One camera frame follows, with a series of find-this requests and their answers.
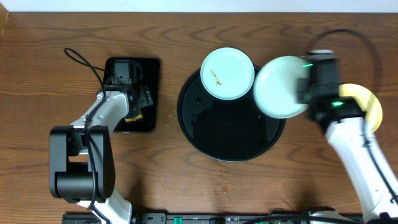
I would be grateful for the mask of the yellow green scrub sponge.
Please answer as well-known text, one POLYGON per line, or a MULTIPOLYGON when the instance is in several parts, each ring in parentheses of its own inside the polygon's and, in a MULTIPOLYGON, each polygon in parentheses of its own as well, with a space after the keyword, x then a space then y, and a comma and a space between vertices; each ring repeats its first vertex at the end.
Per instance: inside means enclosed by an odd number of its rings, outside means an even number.
POLYGON ((142 112, 140 109, 134 109, 124 117, 125 122, 131 123, 143 118, 142 112))

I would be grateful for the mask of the yellow plate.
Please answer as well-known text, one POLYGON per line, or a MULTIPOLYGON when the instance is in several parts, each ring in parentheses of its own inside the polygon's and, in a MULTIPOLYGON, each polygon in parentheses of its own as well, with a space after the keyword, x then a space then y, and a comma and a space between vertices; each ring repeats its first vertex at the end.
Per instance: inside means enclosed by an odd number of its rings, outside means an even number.
POLYGON ((380 101, 374 93, 367 88, 354 84, 345 83, 339 86, 340 96, 352 96, 366 112, 366 121, 372 132, 375 132, 382 123, 383 112, 380 101))

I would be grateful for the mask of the mint plate with stain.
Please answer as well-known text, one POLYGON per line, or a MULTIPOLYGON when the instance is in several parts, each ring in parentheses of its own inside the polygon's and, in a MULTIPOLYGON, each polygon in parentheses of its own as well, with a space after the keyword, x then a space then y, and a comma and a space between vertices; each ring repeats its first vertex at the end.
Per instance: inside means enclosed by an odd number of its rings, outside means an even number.
POLYGON ((245 95, 255 78, 251 59, 241 50, 223 47, 209 53, 200 68, 205 90, 221 100, 235 100, 245 95))

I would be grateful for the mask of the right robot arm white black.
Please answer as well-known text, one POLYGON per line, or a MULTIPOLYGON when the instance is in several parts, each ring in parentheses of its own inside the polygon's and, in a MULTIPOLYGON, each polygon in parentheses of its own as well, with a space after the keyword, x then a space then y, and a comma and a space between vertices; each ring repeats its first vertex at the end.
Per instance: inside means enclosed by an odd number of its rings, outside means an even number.
POLYGON ((304 58, 308 78, 299 80, 297 101, 322 129, 340 157, 359 198, 365 223, 397 223, 397 177, 369 130, 366 113, 352 96, 341 96, 338 60, 331 50, 304 58))

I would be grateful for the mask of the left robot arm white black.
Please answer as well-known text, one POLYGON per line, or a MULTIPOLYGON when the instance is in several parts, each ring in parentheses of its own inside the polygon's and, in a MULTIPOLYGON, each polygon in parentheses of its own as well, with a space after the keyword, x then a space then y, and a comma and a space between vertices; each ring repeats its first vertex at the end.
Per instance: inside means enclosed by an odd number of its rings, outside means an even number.
POLYGON ((49 189, 89 210, 82 223, 139 223, 133 204, 115 189, 110 135, 127 115, 153 104, 147 85, 107 85, 78 120, 49 134, 49 189))

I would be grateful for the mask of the black rectangular tray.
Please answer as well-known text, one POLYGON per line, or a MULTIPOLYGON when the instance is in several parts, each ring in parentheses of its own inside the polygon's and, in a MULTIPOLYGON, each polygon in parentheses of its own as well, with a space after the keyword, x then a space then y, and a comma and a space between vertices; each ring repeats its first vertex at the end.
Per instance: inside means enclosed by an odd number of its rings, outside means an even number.
POLYGON ((149 133, 155 129, 160 78, 158 58, 111 57, 105 63, 107 85, 130 84, 134 107, 116 125, 119 133, 149 133))

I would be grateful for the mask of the black round tray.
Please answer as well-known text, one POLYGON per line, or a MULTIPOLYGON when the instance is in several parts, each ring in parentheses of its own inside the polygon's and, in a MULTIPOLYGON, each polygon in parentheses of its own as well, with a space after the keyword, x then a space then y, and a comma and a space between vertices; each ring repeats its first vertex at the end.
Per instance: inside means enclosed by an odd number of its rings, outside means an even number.
POLYGON ((235 100, 209 94, 200 70, 183 85, 177 103, 182 133, 198 151, 220 161, 247 161, 267 152, 281 137, 285 119, 259 110, 250 89, 235 100))

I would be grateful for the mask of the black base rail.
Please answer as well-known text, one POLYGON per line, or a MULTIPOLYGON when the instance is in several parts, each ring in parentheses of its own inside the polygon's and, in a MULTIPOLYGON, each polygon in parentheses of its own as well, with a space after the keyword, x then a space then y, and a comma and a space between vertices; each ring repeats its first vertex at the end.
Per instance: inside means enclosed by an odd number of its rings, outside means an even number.
MULTIPOLYGON (((143 213, 133 215, 131 223, 136 224, 209 224, 225 223, 239 224, 253 219, 260 219, 260 215, 187 215, 187 214, 165 214, 165 213, 143 213)), ((84 224, 101 223, 101 220, 91 214, 64 214, 61 224, 84 224)))

